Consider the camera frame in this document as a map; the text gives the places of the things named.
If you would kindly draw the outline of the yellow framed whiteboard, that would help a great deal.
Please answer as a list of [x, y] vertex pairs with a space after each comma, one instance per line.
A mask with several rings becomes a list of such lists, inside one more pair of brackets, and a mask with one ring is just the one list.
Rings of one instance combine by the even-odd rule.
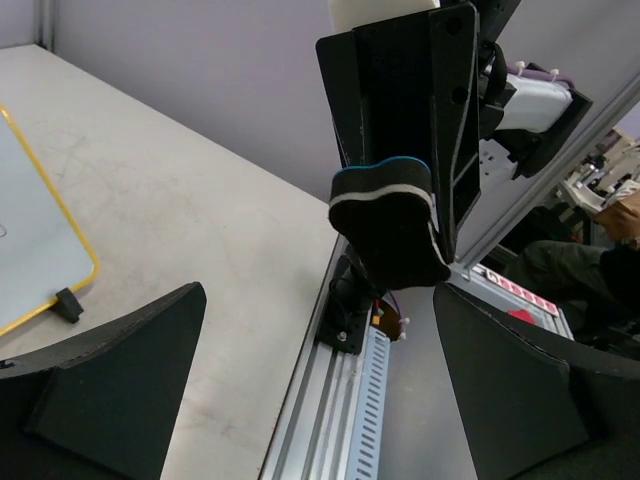
[[2, 109], [1, 334], [51, 310], [64, 288], [78, 299], [98, 272], [94, 250]]

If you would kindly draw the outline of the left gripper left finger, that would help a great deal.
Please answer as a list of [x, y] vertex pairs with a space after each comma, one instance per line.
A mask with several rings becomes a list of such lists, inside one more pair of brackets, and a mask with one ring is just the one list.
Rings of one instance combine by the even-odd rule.
[[2, 360], [2, 478], [159, 478], [206, 303], [203, 286], [188, 283]]

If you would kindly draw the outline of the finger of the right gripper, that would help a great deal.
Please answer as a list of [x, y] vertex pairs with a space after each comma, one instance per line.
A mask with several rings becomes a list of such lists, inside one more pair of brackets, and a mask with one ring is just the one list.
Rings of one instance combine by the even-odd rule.
[[444, 1], [429, 14], [434, 189], [440, 252], [448, 264], [456, 258], [459, 231], [480, 196], [478, 33], [477, 11], [469, 1]]
[[434, 166], [433, 19], [404, 15], [317, 41], [343, 165], [412, 157]]

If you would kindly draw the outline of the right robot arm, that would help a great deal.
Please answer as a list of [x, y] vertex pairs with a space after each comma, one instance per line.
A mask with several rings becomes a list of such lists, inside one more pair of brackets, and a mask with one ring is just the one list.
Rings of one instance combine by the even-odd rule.
[[531, 177], [591, 103], [557, 71], [506, 60], [497, 40], [514, 1], [328, 8], [316, 54], [341, 162], [331, 223], [368, 270], [447, 267], [481, 194], [481, 145]]

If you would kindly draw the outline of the blue whiteboard eraser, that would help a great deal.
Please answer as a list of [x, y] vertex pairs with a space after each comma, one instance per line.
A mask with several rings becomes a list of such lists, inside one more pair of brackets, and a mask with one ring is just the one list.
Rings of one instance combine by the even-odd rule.
[[395, 156], [338, 171], [328, 217], [373, 284], [402, 290], [434, 286], [451, 275], [437, 242], [432, 208], [429, 167], [414, 157]]

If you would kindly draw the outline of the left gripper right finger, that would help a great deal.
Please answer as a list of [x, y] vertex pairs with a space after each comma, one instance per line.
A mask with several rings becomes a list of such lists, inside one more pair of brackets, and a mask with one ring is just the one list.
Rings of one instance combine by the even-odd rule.
[[435, 288], [433, 304], [478, 478], [638, 478], [638, 361], [450, 284]]

